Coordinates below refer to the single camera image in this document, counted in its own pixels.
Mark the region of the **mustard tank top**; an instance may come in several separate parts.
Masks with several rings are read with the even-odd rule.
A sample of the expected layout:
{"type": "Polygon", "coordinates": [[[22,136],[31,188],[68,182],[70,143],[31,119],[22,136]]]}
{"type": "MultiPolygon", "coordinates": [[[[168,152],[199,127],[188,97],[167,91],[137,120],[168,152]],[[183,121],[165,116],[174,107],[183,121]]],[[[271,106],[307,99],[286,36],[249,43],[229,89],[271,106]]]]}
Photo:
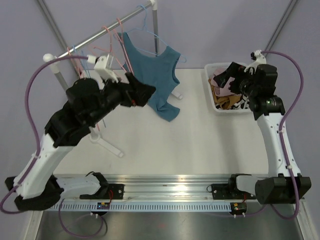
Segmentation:
{"type": "Polygon", "coordinates": [[[210,88],[215,105],[222,110],[230,110],[233,105],[241,100],[242,96],[240,94],[231,93],[227,88],[220,88],[213,85],[211,85],[210,88]]]}

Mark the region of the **white plastic basket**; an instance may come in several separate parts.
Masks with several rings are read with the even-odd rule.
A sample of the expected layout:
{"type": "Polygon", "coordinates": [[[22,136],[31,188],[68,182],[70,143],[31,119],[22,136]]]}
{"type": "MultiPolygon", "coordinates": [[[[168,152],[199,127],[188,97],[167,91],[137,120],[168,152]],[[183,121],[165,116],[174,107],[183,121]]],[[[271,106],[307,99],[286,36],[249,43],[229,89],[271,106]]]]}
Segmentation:
{"type": "Polygon", "coordinates": [[[213,98],[213,93],[212,93],[212,89],[211,89],[211,85],[210,82],[208,81],[208,79],[213,75],[214,71],[217,69],[226,69],[229,65],[231,64],[231,62],[217,62],[217,63],[208,63],[204,66],[204,74],[205,74],[205,79],[206,79],[206,85],[207,85],[207,91],[209,93],[209,102],[213,108],[213,111],[215,112],[216,115],[237,115],[237,114],[250,114],[251,111],[249,109],[249,105],[247,104],[247,108],[245,109],[221,109],[221,108],[217,108],[216,104],[214,102],[214,98],[213,98]]]}

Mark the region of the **black white striped tank top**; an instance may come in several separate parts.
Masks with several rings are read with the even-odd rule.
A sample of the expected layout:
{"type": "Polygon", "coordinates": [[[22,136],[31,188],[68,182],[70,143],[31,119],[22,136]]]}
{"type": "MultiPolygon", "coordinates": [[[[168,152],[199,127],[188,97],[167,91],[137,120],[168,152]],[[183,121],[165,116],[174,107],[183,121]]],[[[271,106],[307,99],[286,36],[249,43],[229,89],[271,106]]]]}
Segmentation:
{"type": "Polygon", "coordinates": [[[220,110],[243,110],[247,108],[245,104],[249,103],[242,95],[215,96],[213,100],[215,107],[220,110]]]}

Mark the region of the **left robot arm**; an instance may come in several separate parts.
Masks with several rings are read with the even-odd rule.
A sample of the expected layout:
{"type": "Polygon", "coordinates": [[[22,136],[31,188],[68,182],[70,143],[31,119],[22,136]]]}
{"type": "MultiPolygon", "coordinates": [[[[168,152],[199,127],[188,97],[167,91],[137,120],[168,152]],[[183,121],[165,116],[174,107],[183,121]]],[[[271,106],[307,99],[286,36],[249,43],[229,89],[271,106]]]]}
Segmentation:
{"type": "Polygon", "coordinates": [[[125,76],[127,83],[108,79],[103,88],[93,78],[80,78],[66,90],[67,102],[49,119],[39,151],[25,172],[5,180],[8,190],[17,193],[14,203],[18,212],[44,211],[61,199],[103,200],[112,196],[109,182],[100,172],[71,179],[58,178],[53,172],[117,106],[144,107],[148,103],[156,88],[138,81],[131,72],[125,76]]]}

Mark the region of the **pink hanger of mauve top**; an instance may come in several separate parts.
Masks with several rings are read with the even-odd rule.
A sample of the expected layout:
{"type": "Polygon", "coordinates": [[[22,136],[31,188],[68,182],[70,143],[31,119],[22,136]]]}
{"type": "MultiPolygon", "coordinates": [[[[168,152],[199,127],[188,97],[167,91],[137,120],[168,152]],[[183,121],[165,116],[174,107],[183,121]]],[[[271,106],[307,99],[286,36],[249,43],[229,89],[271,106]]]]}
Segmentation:
{"type": "Polygon", "coordinates": [[[125,42],[124,42],[124,28],[123,28],[123,25],[122,25],[122,22],[121,20],[117,17],[116,18],[117,22],[119,23],[119,26],[121,28],[121,34],[119,34],[117,31],[115,31],[115,35],[116,35],[116,38],[117,40],[119,41],[120,45],[121,45],[121,48],[122,48],[122,52],[123,52],[123,55],[124,55],[124,59],[125,59],[125,63],[127,65],[127,68],[129,70],[130,73],[134,74],[134,70],[132,68],[132,65],[131,65],[131,62],[130,62],[130,59],[129,59],[129,56],[128,56],[128,53],[127,53],[127,50],[125,48],[125,42]]]}

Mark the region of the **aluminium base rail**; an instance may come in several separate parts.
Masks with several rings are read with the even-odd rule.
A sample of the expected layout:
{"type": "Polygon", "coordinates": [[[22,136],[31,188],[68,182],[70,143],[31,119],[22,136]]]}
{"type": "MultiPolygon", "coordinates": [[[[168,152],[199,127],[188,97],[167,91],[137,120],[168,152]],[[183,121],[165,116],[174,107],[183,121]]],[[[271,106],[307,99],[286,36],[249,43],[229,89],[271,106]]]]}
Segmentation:
{"type": "Polygon", "coordinates": [[[100,184],[91,186],[96,177],[87,176],[57,177],[57,183],[66,199],[84,200],[155,200],[155,201],[195,201],[212,200],[211,185],[217,185],[218,191],[229,187],[234,174],[223,175],[104,175],[106,186],[98,196],[93,196],[100,184]]]}

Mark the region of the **teal blue tank top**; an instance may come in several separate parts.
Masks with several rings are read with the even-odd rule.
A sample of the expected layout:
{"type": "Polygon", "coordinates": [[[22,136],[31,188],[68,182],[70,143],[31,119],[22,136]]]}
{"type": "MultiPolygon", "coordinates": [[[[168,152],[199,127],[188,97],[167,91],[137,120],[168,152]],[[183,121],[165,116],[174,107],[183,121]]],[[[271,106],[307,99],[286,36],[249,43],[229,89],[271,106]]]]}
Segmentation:
{"type": "Polygon", "coordinates": [[[147,56],[135,48],[126,32],[119,35],[123,36],[124,48],[134,76],[141,83],[156,88],[155,93],[148,101],[148,105],[159,117],[171,122],[180,113],[178,107],[168,103],[168,98],[180,84],[175,70],[181,54],[167,46],[159,56],[147,56]]]}

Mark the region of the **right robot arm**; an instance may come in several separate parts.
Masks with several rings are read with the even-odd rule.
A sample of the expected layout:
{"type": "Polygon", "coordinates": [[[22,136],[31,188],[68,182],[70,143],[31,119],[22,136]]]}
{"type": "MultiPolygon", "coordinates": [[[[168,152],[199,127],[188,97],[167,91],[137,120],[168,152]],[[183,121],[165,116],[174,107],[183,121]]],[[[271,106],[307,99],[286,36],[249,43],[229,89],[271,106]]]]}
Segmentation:
{"type": "Polygon", "coordinates": [[[291,151],[285,127],[283,101],[275,95],[277,68],[266,63],[245,67],[232,62],[213,79],[224,87],[249,99],[249,108],[263,136],[268,160],[268,176],[259,179],[250,174],[233,174],[229,182],[241,192],[253,195],[260,204],[297,204],[311,188],[311,179],[302,176],[291,151]]]}

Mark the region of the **blue hanger of teal top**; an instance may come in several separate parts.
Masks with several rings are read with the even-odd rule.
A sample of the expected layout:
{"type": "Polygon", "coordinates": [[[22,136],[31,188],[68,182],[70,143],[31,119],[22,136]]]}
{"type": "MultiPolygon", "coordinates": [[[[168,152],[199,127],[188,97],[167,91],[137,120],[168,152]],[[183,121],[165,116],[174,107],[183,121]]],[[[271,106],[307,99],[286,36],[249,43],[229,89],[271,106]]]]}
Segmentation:
{"type": "MultiPolygon", "coordinates": [[[[133,63],[139,59],[145,59],[147,62],[149,62],[151,60],[159,60],[160,57],[166,56],[167,54],[174,54],[177,57],[177,63],[185,63],[187,61],[186,57],[173,50],[163,39],[158,36],[157,3],[155,0],[150,0],[148,3],[152,8],[153,31],[148,30],[147,27],[148,7],[146,5],[138,5],[136,7],[137,14],[144,12],[142,27],[135,27],[130,30],[123,31],[124,46],[126,48],[131,65],[133,65],[133,63]],[[151,52],[142,48],[142,46],[134,45],[130,39],[131,33],[134,33],[137,39],[141,42],[143,42],[145,38],[153,39],[154,51],[151,52]]],[[[113,33],[112,37],[118,41],[115,32],[113,33]]]]}

